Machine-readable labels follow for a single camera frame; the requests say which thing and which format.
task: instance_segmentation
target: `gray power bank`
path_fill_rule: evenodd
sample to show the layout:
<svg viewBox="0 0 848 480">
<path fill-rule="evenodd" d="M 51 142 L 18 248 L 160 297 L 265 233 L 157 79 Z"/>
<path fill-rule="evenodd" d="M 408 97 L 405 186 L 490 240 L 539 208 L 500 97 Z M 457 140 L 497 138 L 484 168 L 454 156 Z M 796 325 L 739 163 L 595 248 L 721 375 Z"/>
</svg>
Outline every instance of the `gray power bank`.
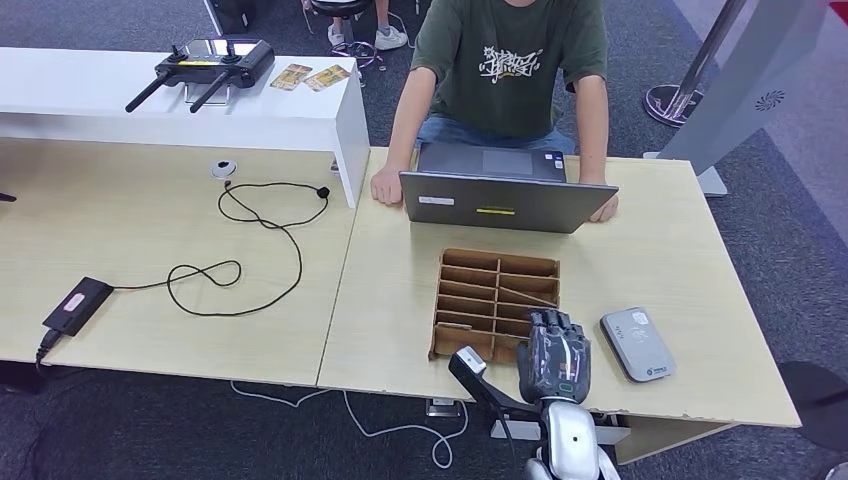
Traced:
<svg viewBox="0 0 848 480">
<path fill-rule="evenodd" d="M 621 368 L 634 382 L 648 382 L 674 373 L 671 352 L 660 338 L 648 312 L 640 307 L 608 313 L 601 318 Z"/>
</svg>

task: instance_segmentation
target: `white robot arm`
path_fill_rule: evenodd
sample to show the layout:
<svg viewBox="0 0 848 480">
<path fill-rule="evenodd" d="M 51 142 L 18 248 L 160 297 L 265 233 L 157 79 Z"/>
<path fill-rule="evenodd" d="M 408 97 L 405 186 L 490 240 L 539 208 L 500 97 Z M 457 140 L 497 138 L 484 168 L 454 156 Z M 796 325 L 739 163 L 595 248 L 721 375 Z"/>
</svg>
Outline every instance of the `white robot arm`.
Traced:
<svg viewBox="0 0 848 480">
<path fill-rule="evenodd" d="M 480 405 L 496 418 L 539 422 L 542 446 L 527 460 L 527 480 L 618 480 L 599 446 L 592 415 L 580 403 L 589 393 L 589 340 L 568 315 L 554 309 L 531 312 L 533 330 L 518 350 L 519 403 L 483 380 L 486 363 L 471 347 L 451 358 L 449 369 Z"/>
</svg>

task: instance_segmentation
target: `laptop touchpad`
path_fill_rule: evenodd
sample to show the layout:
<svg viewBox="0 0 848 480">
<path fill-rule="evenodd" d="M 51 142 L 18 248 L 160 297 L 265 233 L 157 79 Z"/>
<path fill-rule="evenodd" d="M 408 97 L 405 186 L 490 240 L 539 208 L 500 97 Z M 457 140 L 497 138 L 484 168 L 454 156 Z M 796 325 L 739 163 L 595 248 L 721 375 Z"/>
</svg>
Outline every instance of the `laptop touchpad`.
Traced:
<svg viewBox="0 0 848 480">
<path fill-rule="evenodd" d="M 528 152 L 483 150 L 483 171 L 511 175 L 533 175 L 533 156 Z"/>
</svg>

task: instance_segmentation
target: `black sleeve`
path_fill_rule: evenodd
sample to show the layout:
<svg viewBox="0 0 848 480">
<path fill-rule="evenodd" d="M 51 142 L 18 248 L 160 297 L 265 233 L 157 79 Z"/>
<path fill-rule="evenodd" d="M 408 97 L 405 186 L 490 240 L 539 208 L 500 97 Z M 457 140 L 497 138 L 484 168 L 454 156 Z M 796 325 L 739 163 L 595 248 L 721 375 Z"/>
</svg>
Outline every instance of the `black sleeve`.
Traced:
<svg viewBox="0 0 848 480">
<path fill-rule="evenodd" d="M 563 45 L 562 77 L 565 88 L 587 75 L 607 76 L 607 27 L 602 0 L 577 0 L 568 21 Z"/>
<path fill-rule="evenodd" d="M 433 0 L 415 40 L 411 70 L 425 67 L 441 82 L 456 59 L 464 0 Z"/>
</svg>

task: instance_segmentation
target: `cardboard compartment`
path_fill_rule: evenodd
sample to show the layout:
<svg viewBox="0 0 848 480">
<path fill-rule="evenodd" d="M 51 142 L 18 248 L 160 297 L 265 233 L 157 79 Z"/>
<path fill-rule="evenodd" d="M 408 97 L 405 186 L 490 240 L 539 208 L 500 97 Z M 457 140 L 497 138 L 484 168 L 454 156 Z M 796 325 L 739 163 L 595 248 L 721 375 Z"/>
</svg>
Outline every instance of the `cardboard compartment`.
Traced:
<svg viewBox="0 0 848 480">
<path fill-rule="evenodd" d="M 470 346 L 483 360 L 492 359 L 494 337 L 490 332 L 476 332 L 436 325 L 433 329 L 433 352 L 453 355 L 462 347 Z"/>
<path fill-rule="evenodd" d="M 495 302 L 488 302 L 486 300 L 477 300 L 473 298 L 452 297 L 450 295 L 439 295 L 436 300 L 436 310 L 491 316 L 495 314 Z"/>
<path fill-rule="evenodd" d="M 495 333 L 530 338 L 530 322 L 510 318 L 495 318 Z"/>
<path fill-rule="evenodd" d="M 542 300 L 541 298 L 536 298 L 532 295 L 527 295 L 526 293 L 521 293 L 515 290 L 510 290 L 508 288 L 500 287 L 498 288 L 498 301 L 506 302 L 506 303 L 518 303 L 525 305 L 533 305 L 535 307 L 550 307 L 556 308 L 557 305 L 553 302 L 549 302 L 547 300 Z"/>
<path fill-rule="evenodd" d="M 518 344 L 526 342 L 525 338 L 516 338 L 509 335 L 495 335 L 495 344 L 492 351 L 492 362 L 515 365 L 515 349 Z"/>
<path fill-rule="evenodd" d="M 451 282 L 470 283 L 484 287 L 495 287 L 498 283 L 498 273 L 476 268 L 454 267 L 443 265 L 440 280 Z"/>
<path fill-rule="evenodd" d="M 440 295 L 453 295 L 455 297 L 477 298 L 479 300 L 495 301 L 495 289 L 491 287 L 481 287 L 480 285 L 472 285 L 470 283 L 452 282 L 450 280 L 442 280 L 439 282 Z"/>
<path fill-rule="evenodd" d="M 533 277 L 559 278 L 559 263 L 547 258 L 504 255 L 501 257 L 500 272 L 530 275 Z"/>
<path fill-rule="evenodd" d="M 530 309 L 535 308 L 531 305 L 516 305 L 514 303 L 500 303 L 498 302 L 495 305 L 495 316 L 513 319 L 513 320 L 523 320 L 525 322 L 530 321 Z"/>
<path fill-rule="evenodd" d="M 469 315 L 467 313 L 436 310 L 436 325 L 439 324 L 462 330 L 477 330 L 480 332 L 495 331 L 494 317 L 486 317 L 483 315 Z"/>
<path fill-rule="evenodd" d="M 498 287 L 508 288 L 546 302 L 559 304 L 559 279 L 500 274 Z"/>
<path fill-rule="evenodd" d="M 515 363 L 530 335 L 529 310 L 559 305 L 559 262 L 449 248 L 442 252 L 430 357 L 470 346 L 486 361 Z"/>
<path fill-rule="evenodd" d="M 442 252 L 442 265 L 498 271 L 500 258 L 495 253 L 448 248 Z"/>
</svg>

